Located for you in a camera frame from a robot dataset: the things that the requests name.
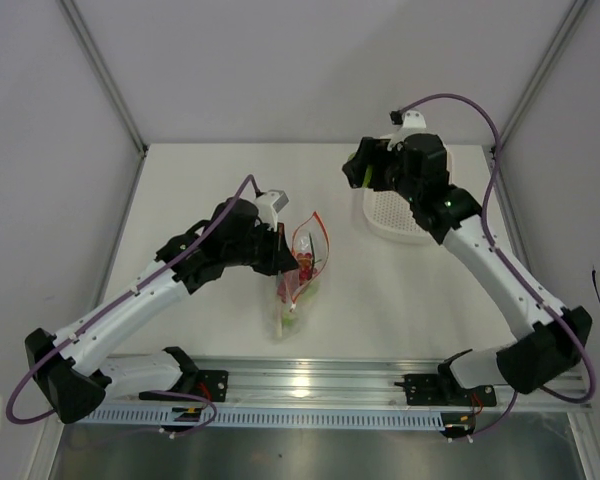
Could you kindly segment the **green apple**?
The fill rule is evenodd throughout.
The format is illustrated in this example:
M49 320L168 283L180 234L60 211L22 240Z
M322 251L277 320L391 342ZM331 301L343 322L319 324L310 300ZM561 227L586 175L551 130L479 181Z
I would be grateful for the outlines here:
M367 188L373 176L374 159L364 152L353 153L343 165L342 171L352 189Z

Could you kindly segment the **red grape bunch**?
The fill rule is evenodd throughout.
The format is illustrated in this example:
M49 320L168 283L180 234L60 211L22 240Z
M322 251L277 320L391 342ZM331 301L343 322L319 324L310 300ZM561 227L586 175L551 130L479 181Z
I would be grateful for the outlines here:
M298 268L277 278L277 298L282 303L295 303L317 278L324 261L311 253L297 253Z

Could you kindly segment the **clear orange-zipper zip bag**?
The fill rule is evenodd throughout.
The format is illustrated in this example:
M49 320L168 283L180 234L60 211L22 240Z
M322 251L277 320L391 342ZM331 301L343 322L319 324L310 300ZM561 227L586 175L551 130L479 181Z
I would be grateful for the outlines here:
M303 329L318 296L330 256L326 225L317 211L295 228L291 235L294 270L279 274L275 293L270 295L267 334L272 342L283 342Z

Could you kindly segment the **white cauliflower with green leaves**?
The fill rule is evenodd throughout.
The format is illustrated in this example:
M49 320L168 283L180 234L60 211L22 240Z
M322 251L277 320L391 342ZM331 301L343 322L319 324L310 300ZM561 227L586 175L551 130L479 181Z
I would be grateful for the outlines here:
M298 294L293 297L290 287L282 279L278 281L273 307L273 325L277 338L286 338L302 328L319 289L320 283L311 281L298 288Z

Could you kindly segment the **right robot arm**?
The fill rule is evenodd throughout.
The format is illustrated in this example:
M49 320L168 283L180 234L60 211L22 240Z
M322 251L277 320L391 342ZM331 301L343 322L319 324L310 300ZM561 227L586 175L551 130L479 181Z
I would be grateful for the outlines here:
M364 137L342 171L354 189L403 198L417 225L486 291L514 337L509 345L445 360L438 367L438 395L455 404L483 385L507 385L519 394L545 390L586 360L592 318L583 307L568 308L547 292L484 232L483 208L451 182L447 161L446 146L435 134L415 133L398 143Z

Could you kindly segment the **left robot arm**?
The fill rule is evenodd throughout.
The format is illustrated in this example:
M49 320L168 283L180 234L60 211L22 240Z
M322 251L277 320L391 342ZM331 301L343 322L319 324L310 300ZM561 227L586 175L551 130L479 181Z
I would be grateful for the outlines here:
M75 423L104 401L128 395L143 400L184 400L205 390L204 376L179 347L152 355L111 359L129 336L167 307L193 295L230 267L277 276L298 265L279 212L288 198L270 190L252 201L228 199L208 220L172 237L117 299L71 325L25 340L33 380L53 413Z

